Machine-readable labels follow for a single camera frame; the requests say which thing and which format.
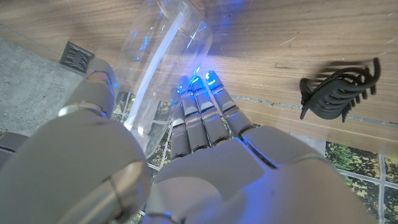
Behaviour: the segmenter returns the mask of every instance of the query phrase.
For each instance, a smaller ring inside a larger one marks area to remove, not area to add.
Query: black hair clip
[[[380,78],[380,62],[373,59],[374,75],[371,76],[369,68],[350,67],[338,70],[326,80],[321,82],[316,89],[311,91],[308,87],[309,79],[300,81],[302,94],[302,112],[300,119],[311,109],[313,113],[323,119],[335,119],[342,114],[343,122],[348,111],[360,103],[360,94],[364,100],[368,98],[366,89],[371,89],[371,94],[376,94],[376,82]]]

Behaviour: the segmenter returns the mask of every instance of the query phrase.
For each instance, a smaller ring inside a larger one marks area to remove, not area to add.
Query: wooden table
[[[59,61],[67,41],[113,64],[141,0],[5,0],[0,37]],[[213,29],[199,75],[214,70],[257,124],[398,156],[396,0],[195,0]],[[299,119],[299,81],[328,62],[379,57],[377,95],[354,119]]]

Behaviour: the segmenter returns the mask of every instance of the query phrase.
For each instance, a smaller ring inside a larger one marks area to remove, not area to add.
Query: robotic arm
[[[136,140],[112,112],[97,58],[58,118],[0,170],[0,223],[374,223],[336,170],[272,127],[255,128],[214,72],[172,90],[172,159],[150,186]]]

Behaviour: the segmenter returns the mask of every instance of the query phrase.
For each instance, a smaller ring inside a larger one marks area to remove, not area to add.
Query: transparent plastic bottle
[[[124,126],[147,157],[170,123],[170,90],[181,76],[192,78],[199,71],[211,37],[203,16],[189,1],[142,3],[113,70],[116,92],[129,95],[117,97],[126,101]]]

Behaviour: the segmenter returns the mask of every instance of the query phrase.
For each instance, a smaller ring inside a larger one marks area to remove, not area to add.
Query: robot finger
[[[206,74],[206,82],[235,137],[242,138],[244,132],[255,128],[246,115],[236,106],[214,71],[209,71]]]
[[[228,140],[229,134],[224,127],[221,116],[218,114],[217,108],[214,106],[202,79],[200,77],[193,77],[191,86],[211,146]]]
[[[191,153],[188,133],[185,126],[184,110],[182,108],[180,91],[173,88],[170,92],[172,110],[172,148],[171,159],[183,157]]]
[[[191,88],[188,77],[181,77],[179,90],[185,117],[185,127],[188,133],[189,145],[192,152],[210,147],[206,130],[200,116],[200,110]]]

